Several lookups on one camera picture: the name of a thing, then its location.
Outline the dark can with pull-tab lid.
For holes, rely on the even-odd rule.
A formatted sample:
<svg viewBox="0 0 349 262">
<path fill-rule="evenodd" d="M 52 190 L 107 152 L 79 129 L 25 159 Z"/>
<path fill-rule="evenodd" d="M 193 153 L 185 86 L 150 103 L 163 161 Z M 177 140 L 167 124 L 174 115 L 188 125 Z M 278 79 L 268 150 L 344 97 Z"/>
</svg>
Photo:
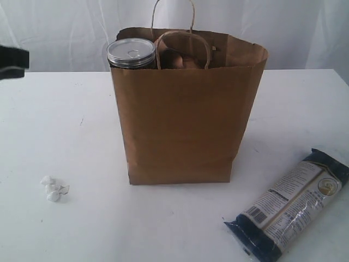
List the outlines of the dark can with pull-tab lid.
<svg viewBox="0 0 349 262">
<path fill-rule="evenodd" d="M 112 68 L 154 69 L 155 45 L 142 38 L 116 40 L 107 47 L 107 59 Z"/>
</svg>

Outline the long noodle package black ends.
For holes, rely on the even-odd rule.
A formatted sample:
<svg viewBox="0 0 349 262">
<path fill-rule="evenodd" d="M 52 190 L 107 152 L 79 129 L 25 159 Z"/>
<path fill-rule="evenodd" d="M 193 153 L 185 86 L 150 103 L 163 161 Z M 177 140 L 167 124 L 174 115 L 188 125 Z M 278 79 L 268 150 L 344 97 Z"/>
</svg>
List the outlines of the long noodle package black ends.
<svg viewBox="0 0 349 262">
<path fill-rule="evenodd" d="M 247 255 L 258 261 L 278 261 L 347 184 L 348 165 L 313 148 L 225 225 Z"/>
</svg>

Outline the brown paper shopping bag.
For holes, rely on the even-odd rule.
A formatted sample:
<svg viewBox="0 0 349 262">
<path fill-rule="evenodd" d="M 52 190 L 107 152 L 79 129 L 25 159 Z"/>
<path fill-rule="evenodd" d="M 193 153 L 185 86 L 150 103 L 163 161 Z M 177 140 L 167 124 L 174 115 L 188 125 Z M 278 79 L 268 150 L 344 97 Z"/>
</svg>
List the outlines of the brown paper shopping bag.
<svg viewBox="0 0 349 262">
<path fill-rule="evenodd" d="M 196 68 L 126 69 L 111 75 L 133 185 L 228 182 L 268 59 L 261 45 L 225 33 L 128 27 L 116 39 L 165 44 Z"/>
</svg>

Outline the brown pouch with orange label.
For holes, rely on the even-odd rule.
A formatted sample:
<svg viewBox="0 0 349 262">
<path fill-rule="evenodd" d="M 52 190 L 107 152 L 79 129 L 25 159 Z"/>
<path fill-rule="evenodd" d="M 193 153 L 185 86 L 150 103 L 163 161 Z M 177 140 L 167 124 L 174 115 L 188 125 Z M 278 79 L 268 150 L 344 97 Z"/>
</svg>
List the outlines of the brown pouch with orange label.
<svg viewBox="0 0 349 262">
<path fill-rule="evenodd" d="M 176 49 L 168 47 L 164 41 L 157 39 L 154 45 L 159 43 L 158 52 L 162 69 L 203 69 L 204 66 L 199 60 Z"/>
</svg>

